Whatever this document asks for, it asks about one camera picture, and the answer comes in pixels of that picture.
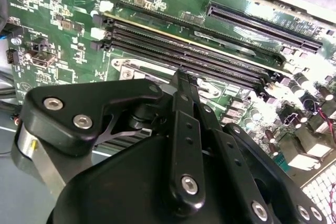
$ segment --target capacitor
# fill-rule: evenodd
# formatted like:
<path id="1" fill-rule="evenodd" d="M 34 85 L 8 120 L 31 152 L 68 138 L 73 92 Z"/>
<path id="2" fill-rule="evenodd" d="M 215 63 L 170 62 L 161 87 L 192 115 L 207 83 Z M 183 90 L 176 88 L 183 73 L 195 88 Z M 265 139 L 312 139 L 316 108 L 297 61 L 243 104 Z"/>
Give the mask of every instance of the capacitor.
<path id="1" fill-rule="evenodd" d="M 295 112 L 298 114 L 298 119 L 300 120 L 301 123 L 306 123 L 308 121 L 308 118 L 306 115 L 303 113 L 302 110 L 295 110 Z"/>
<path id="2" fill-rule="evenodd" d="M 296 129 L 299 129 L 302 126 L 302 123 L 300 122 L 298 118 L 295 118 L 292 123 Z"/>
<path id="3" fill-rule="evenodd" d="M 271 155 L 272 155 L 273 157 L 279 155 L 278 149 L 277 149 L 277 147 L 276 147 L 274 144 L 269 143 L 269 144 L 268 144 L 268 147 L 269 147 L 269 149 L 270 149 L 270 151 L 271 151 L 270 153 L 271 153 Z"/>
<path id="4" fill-rule="evenodd" d="M 275 137 L 274 137 L 272 131 L 270 131 L 270 130 L 265 130 L 265 135 L 266 135 L 267 140 L 268 140 L 271 144 L 275 142 Z"/>
<path id="5" fill-rule="evenodd" d="M 254 121 L 259 121 L 262 117 L 259 110 L 256 108 L 251 109 L 250 115 Z"/>
<path id="6" fill-rule="evenodd" d="M 331 101 L 334 99 L 334 95 L 326 87 L 320 87 L 319 93 L 324 97 L 326 101 Z"/>
<path id="7" fill-rule="evenodd" d="M 246 128 L 248 129 L 252 129 L 254 127 L 254 122 L 252 118 L 245 118 L 244 123 L 245 123 Z"/>
<path id="8" fill-rule="evenodd" d="M 302 74 L 296 79 L 296 81 L 303 89 L 308 89 L 311 86 L 310 81 Z"/>
<path id="9" fill-rule="evenodd" d="M 293 94 L 295 95 L 295 97 L 297 97 L 297 98 L 301 98 L 301 97 L 303 97 L 304 96 L 304 90 L 299 86 L 299 85 L 297 85 L 297 84 L 294 84 L 291 88 L 290 88 L 290 90 L 293 92 Z"/>

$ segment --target gray surface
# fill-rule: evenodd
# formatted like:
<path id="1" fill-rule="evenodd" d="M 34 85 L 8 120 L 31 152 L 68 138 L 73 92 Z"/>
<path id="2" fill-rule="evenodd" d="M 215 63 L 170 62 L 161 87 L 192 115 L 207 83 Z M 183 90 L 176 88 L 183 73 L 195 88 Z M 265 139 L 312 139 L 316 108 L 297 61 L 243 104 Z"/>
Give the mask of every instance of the gray surface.
<path id="1" fill-rule="evenodd" d="M 0 113 L 0 126 L 15 130 L 9 115 Z M 0 152 L 12 148 L 14 132 L 0 129 Z M 94 164 L 106 157 L 94 154 Z M 55 201 L 47 188 L 21 172 L 10 157 L 0 157 L 0 223 L 45 224 Z"/>

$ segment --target cable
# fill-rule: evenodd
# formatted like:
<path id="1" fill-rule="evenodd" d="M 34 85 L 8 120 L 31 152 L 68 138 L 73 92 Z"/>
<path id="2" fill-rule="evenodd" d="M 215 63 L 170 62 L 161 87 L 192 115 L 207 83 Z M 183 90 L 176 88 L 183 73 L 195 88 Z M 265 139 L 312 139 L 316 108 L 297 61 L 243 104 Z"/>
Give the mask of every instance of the cable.
<path id="1" fill-rule="evenodd" d="M 317 108 L 317 112 L 319 113 L 320 117 L 322 117 L 322 119 L 327 123 L 329 130 L 331 132 L 331 135 L 332 135 L 332 139 L 334 140 L 336 144 L 336 135 L 335 135 L 335 131 L 332 126 L 332 121 L 327 117 L 326 114 L 324 114 L 324 112 L 322 111 L 322 108 Z"/>
<path id="2" fill-rule="evenodd" d="M 0 89 L 0 94 L 15 93 L 15 88 L 3 88 Z"/>
<path id="3" fill-rule="evenodd" d="M 12 98 L 16 98 L 16 93 L 0 94 L 0 99 L 12 99 Z"/>
<path id="4" fill-rule="evenodd" d="M 334 223 L 336 223 L 336 213 L 334 212 L 334 209 L 333 209 L 333 193 L 334 193 L 334 188 L 336 186 L 336 183 L 332 184 L 331 185 L 331 189 L 330 189 L 330 201 L 329 201 L 329 207 L 330 207 L 330 210 L 331 210 L 331 219 Z"/>
<path id="5" fill-rule="evenodd" d="M 14 79 L 7 73 L 0 71 L 0 79 L 14 86 Z"/>
<path id="6" fill-rule="evenodd" d="M 0 153 L 0 157 L 9 157 L 11 152 L 2 152 Z"/>

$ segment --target screw hole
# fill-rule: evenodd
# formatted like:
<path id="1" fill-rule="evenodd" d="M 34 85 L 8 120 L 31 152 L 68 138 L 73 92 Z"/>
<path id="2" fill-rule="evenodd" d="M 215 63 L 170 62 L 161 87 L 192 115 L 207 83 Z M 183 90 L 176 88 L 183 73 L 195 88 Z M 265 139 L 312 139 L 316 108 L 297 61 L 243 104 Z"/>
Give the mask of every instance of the screw hole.
<path id="1" fill-rule="evenodd" d="M 240 162 L 238 159 L 235 159 L 235 163 L 236 163 L 236 165 L 238 165 L 238 166 L 242 166 L 241 162 Z"/>
<path id="2" fill-rule="evenodd" d="M 186 140 L 189 144 L 193 144 L 193 140 L 192 140 L 190 137 L 187 137 L 185 140 Z"/>

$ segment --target black ram slot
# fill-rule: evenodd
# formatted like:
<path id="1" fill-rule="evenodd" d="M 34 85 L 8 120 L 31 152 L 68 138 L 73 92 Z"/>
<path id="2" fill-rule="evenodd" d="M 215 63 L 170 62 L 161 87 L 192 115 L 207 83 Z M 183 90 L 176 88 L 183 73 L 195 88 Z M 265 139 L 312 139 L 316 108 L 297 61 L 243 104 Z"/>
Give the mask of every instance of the black ram slot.
<path id="1" fill-rule="evenodd" d="M 244 13 L 237 12 L 217 3 L 209 3 L 207 15 L 220 22 L 255 32 L 285 45 L 296 47 L 314 54 L 323 46 L 321 42 L 310 37 L 261 19 L 250 17 Z"/>
<path id="2" fill-rule="evenodd" d="M 184 42 L 182 40 L 174 39 L 172 37 L 168 37 L 162 34 L 158 34 L 152 31 L 148 31 L 144 28 L 133 26 L 131 24 L 127 24 L 125 22 L 121 21 L 115 21 L 113 22 L 112 27 L 118 27 L 118 33 L 128 35 L 128 34 L 141 34 L 142 39 L 145 40 L 147 38 L 147 42 L 152 43 L 153 40 L 156 40 L 158 42 L 166 43 L 167 45 L 171 46 L 170 48 L 176 48 L 181 53 L 184 53 L 186 50 L 191 53 L 191 54 L 197 54 L 203 60 L 205 57 L 207 58 L 206 60 L 210 60 L 212 62 L 216 63 L 221 63 L 223 66 L 225 64 L 230 65 L 231 68 L 236 69 L 241 69 L 242 72 L 247 73 L 251 72 L 253 73 L 253 76 L 255 74 L 267 74 L 267 71 L 264 68 L 257 67 L 255 65 L 249 64 L 245 61 L 241 61 L 239 59 L 233 59 L 232 57 L 226 56 L 224 54 L 219 54 L 214 51 L 196 46 L 196 45 L 191 45 L 187 42 Z"/>
<path id="3" fill-rule="evenodd" d="M 250 83 L 256 83 L 258 84 L 260 82 L 260 77 L 259 76 L 247 76 L 242 73 L 239 73 L 237 71 L 234 71 L 231 68 L 224 68 L 224 67 L 219 67 L 216 64 L 209 63 L 204 60 L 200 60 L 197 57 L 194 57 L 194 55 L 190 54 L 181 54 L 179 52 L 176 52 L 174 50 L 170 50 L 167 48 L 164 48 L 163 46 L 160 45 L 150 45 L 148 46 L 147 44 L 144 44 L 144 41 L 142 40 L 135 40 L 134 38 L 128 38 L 125 36 L 118 36 L 114 35 L 114 39 L 117 39 L 118 41 L 123 41 L 124 43 L 128 43 L 129 45 L 135 45 L 142 47 L 148 51 L 152 52 L 160 52 L 162 55 L 166 55 L 172 59 L 177 59 L 177 60 L 183 60 L 185 62 L 193 63 L 195 65 L 199 65 L 201 67 L 207 68 L 207 69 L 212 69 L 213 71 L 216 71 L 218 73 L 225 74 L 228 77 L 235 78 L 237 80 L 241 81 L 248 81 Z"/>
<path id="4" fill-rule="evenodd" d="M 110 41 L 109 45 L 105 47 L 105 49 L 109 50 L 111 48 L 120 49 L 130 54 L 142 57 L 144 59 L 150 59 L 153 61 L 165 63 L 170 66 L 174 66 L 176 69 L 182 68 L 186 71 L 197 73 L 200 76 L 210 77 L 226 83 L 231 83 L 245 89 L 253 90 L 257 86 L 255 83 L 230 77 L 226 74 L 214 71 L 213 69 L 208 69 L 204 66 L 197 65 L 185 59 L 176 59 L 157 51 L 151 51 L 146 48 L 142 48 L 138 45 L 129 45 L 125 41 L 112 40 Z"/>
<path id="5" fill-rule="evenodd" d="M 191 51 L 189 49 L 180 48 L 175 45 L 165 43 L 155 37 L 152 37 L 152 39 L 150 39 L 144 36 L 140 36 L 139 34 L 132 34 L 129 31 L 122 31 L 117 28 L 113 29 L 112 37 L 123 41 L 129 41 L 134 43 L 136 42 L 139 45 L 146 45 L 146 47 L 150 45 L 151 48 L 156 48 L 157 50 L 166 52 L 166 54 L 173 54 L 180 58 L 188 58 L 189 60 L 197 60 L 203 65 L 208 65 L 212 68 L 225 70 L 227 71 L 227 74 L 230 74 L 232 76 L 239 76 L 240 78 L 251 80 L 253 82 L 259 82 L 260 79 L 266 74 L 265 72 L 262 74 L 251 72 L 244 67 L 237 66 L 230 62 L 217 60 L 209 56 L 200 54 L 198 52 Z"/>
<path id="6" fill-rule="evenodd" d="M 164 13 L 159 13 L 159 12 L 156 12 L 156 11 L 151 11 L 151 10 L 148 10 L 148 9 L 144 9 L 144 8 L 138 7 L 138 6 L 136 6 L 132 3 L 125 2 L 123 0 L 112 0 L 112 1 L 115 4 L 116 8 L 124 8 L 124 7 L 129 8 L 129 9 L 134 10 L 136 12 L 144 13 L 144 14 L 147 14 L 151 17 L 154 17 L 154 18 L 157 18 L 157 19 L 169 22 L 169 23 L 179 25 L 181 27 L 186 27 L 186 28 L 190 29 L 190 31 L 199 31 L 200 33 L 210 35 L 213 38 L 220 39 L 220 40 L 232 43 L 232 44 L 236 44 L 238 46 L 245 47 L 245 48 L 250 49 L 252 51 L 260 52 L 265 56 L 272 57 L 273 59 L 277 60 L 280 65 L 283 64 L 283 62 L 284 62 L 281 54 L 278 54 L 276 52 L 272 52 L 270 50 L 267 50 L 267 49 L 264 49 L 264 48 L 261 48 L 261 47 L 255 46 L 255 45 L 251 45 L 249 43 L 244 43 L 244 42 L 240 41 L 239 39 L 235 39 L 233 37 L 227 36 L 226 34 L 222 34 L 220 32 L 211 30 L 209 28 L 206 28 L 206 27 L 203 27 L 203 26 L 200 26 L 200 25 L 196 25 L 196 24 L 178 19 L 178 18 L 175 18 L 173 16 L 169 16 L 169 15 L 164 14 Z"/>

